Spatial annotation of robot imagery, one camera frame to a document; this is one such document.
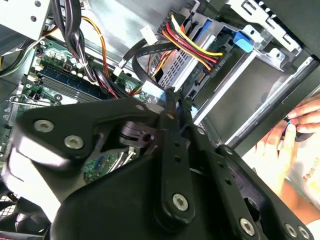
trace hole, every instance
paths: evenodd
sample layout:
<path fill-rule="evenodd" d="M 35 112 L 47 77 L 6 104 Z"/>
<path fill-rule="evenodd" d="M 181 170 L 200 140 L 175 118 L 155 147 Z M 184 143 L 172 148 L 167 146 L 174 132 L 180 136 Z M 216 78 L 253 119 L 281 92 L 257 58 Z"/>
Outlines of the hole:
<path fill-rule="evenodd" d="M 146 134 L 146 135 L 143 136 L 142 140 L 144 142 L 149 142 L 151 140 L 151 138 L 152 138 L 151 134 Z"/>
<path fill-rule="evenodd" d="M 224 179 L 224 180 L 225 180 L 225 182 L 226 182 L 227 184 L 229 184 L 230 186 L 232 186 L 232 183 L 231 183 L 231 181 L 230 181 L 229 178 L 226 178 L 226 179 Z"/>
<path fill-rule="evenodd" d="M 181 158 L 179 156 L 174 156 L 174 160 L 177 162 L 177 163 L 181 163 Z"/>
<path fill-rule="evenodd" d="M 70 143 L 70 145 L 78 145 L 78 140 L 77 139 L 70 139 L 70 141 L 69 141 L 69 143 Z"/>
<path fill-rule="evenodd" d="M 31 19 L 32 22 L 36 22 L 37 21 L 37 18 L 35 16 L 31 16 L 30 19 Z"/>
<path fill-rule="evenodd" d="M 40 7 L 41 7 L 41 2 L 35 1 L 35 2 L 34 2 L 34 5 L 35 5 L 36 7 L 38 7 L 38 8 L 40 8 Z"/>
<path fill-rule="evenodd" d="M 176 201 L 181 207 L 184 205 L 184 201 L 181 198 L 178 198 Z"/>
<path fill-rule="evenodd" d="M 49 125 L 46 124 L 46 123 L 41 123 L 41 124 L 40 124 L 40 128 L 48 129 L 48 128 L 49 128 Z"/>
<path fill-rule="evenodd" d="M 250 213 L 253 221 L 254 222 L 259 221 L 259 219 L 260 219 L 260 211 L 259 211 L 257 205 L 255 204 L 255 202 L 249 197 L 246 197 L 244 199 L 244 202 L 245 202 L 246 207 L 249 210 L 249 213 Z"/>
<path fill-rule="evenodd" d="M 247 230 L 251 230 L 251 227 L 250 227 L 250 225 L 246 222 L 245 224 L 244 224 L 244 227 L 247 229 Z"/>

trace cable bundle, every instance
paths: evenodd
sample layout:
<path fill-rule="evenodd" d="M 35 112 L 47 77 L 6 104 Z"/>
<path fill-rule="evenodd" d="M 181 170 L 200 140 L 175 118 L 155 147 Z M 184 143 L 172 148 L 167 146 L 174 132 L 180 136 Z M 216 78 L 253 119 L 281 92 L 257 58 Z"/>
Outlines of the cable bundle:
<path fill-rule="evenodd" d="M 171 22 L 166 23 L 166 28 L 162 30 L 162 34 L 172 43 L 174 43 L 179 49 L 186 52 L 190 56 L 197 59 L 202 63 L 209 71 L 212 70 L 214 64 L 218 61 L 218 57 L 222 56 L 222 52 L 210 52 L 202 49 L 195 44 L 179 26 L 175 17 L 171 15 Z"/>
<path fill-rule="evenodd" d="M 98 82 L 103 93 L 111 93 L 115 98 L 122 98 L 126 94 L 111 79 L 107 65 L 106 43 L 97 25 L 88 17 L 82 16 L 79 1 L 64 0 L 65 19 L 61 11 L 60 0 L 52 1 L 52 12 L 55 23 L 60 29 L 65 44 L 70 53 L 82 64 L 88 80 L 92 83 Z M 103 72 L 93 68 L 92 62 L 87 60 L 85 53 L 85 38 L 80 29 L 81 20 L 90 23 L 99 34 L 102 45 Z"/>

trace fingernail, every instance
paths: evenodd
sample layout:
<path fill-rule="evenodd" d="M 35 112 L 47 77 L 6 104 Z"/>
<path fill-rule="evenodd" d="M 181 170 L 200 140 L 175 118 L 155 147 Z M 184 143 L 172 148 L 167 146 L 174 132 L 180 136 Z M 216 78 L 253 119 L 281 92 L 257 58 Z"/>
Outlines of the fingernail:
<path fill-rule="evenodd" d="M 308 134 L 310 132 L 305 126 L 298 126 L 296 130 L 302 134 Z"/>
<path fill-rule="evenodd" d="M 293 119 L 295 116 L 297 116 L 297 113 L 295 111 L 291 111 L 288 113 L 288 117 Z"/>
<path fill-rule="evenodd" d="M 293 125 L 293 124 L 289 124 L 289 125 L 286 127 L 286 130 L 289 131 L 289 132 L 295 132 L 295 131 L 296 131 L 296 126 Z"/>
<path fill-rule="evenodd" d="M 299 123 L 298 119 L 294 118 L 294 119 L 290 119 L 290 123 L 293 125 L 296 125 Z"/>

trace finger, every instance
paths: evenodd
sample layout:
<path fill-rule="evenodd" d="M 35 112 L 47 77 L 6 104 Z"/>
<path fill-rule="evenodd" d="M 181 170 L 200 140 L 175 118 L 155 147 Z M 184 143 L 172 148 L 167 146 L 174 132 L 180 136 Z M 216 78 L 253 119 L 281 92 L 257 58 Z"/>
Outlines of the finger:
<path fill-rule="evenodd" d="M 292 165 L 292 160 L 295 157 L 295 138 L 296 138 L 296 126 L 289 124 L 285 131 L 285 136 L 283 139 L 283 144 L 281 150 L 279 151 L 279 167 L 286 173 L 290 170 Z"/>
<path fill-rule="evenodd" d="M 305 104 L 310 103 L 310 102 L 312 102 L 314 100 L 317 100 L 317 99 L 320 99 L 320 94 L 317 94 L 317 95 L 315 95 L 313 97 L 310 97 L 310 98 L 307 98 L 307 99 L 303 100 L 296 107 L 300 107 L 302 105 L 305 105 Z"/>
<path fill-rule="evenodd" d="M 273 153 L 274 151 L 277 150 L 279 141 L 281 139 L 282 133 L 284 132 L 286 126 L 287 126 L 287 122 L 282 120 L 272 129 L 265 143 L 265 147 L 264 147 L 265 154 Z"/>
<path fill-rule="evenodd" d="M 299 125 L 296 127 L 296 130 L 302 134 L 320 133 L 320 123 Z"/>
<path fill-rule="evenodd" d="M 298 106 L 293 109 L 289 114 L 288 117 L 293 119 L 311 112 L 315 112 L 320 110 L 320 99 L 308 102 L 302 106 Z"/>
<path fill-rule="evenodd" d="M 290 119 L 293 125 L 320 123 L 320 111 L 314 111 L 306 115 Z"/>
<path fill-rule="evenodd" d="M 265 152 L 265 146 L 267 139 L 270 135 L 271 131 L 269 131 L 257 144 L 256 144 L 256 149 L 255 149 L 255 155 L 257 157 L 262 157 Z"/>
<path fill-rule="evenodd" d="M 294 148 L 293 148 L 293 157 L 291 159 L 291 164 L 290 164 L 290 169 L 296 163 L 297 156 L 298 156 L 298 148 L 299 148 L 299 144 L 297 142 L 295 142 L 294 143 Z"/>

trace orange wire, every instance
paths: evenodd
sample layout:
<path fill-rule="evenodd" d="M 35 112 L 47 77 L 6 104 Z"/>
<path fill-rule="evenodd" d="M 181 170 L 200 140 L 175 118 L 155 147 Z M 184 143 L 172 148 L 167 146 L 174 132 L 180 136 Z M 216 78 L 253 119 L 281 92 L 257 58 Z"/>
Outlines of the orange wire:
<path fill-rule="evenodd" d="M 170 42 L 172 42 L 174 45 L 176 45 L 179 49 L 181 49 L 182 51 L 186 52 L 187 54 L 189 54 L 190 56 L 194 57 L 195 59 L 197 59 L 200 63 L 202 63 L 209 71 L 211 71 L 211 67 L 205 62 L 203 61 L 201 58 L 197 57 L 196 55 L 194 55 L 192 52 L 188 51 L 185 48 L 182 48 L 182 46 L 180 46 L 177 42 L 175 42 L 164 30 L 162 30 L 162 34 L 168 39 L 170 40 Z"/>
<path fill-rule="evenodd" d="M 98 26 L 90 18 L 86 16 L 82 16 L 82 19 L 90 23 L 95 29 L 95 31 L 99 34 L 101 46 L 102 46 L 103 70 L 104 70 L 104 73 L 108 76 L 108 78 L 110 78 L 108 64 L 107 64 L 107 48 L 106 48 L 106 42 L 105 42 L 104 36 L 102 35 Z"/>

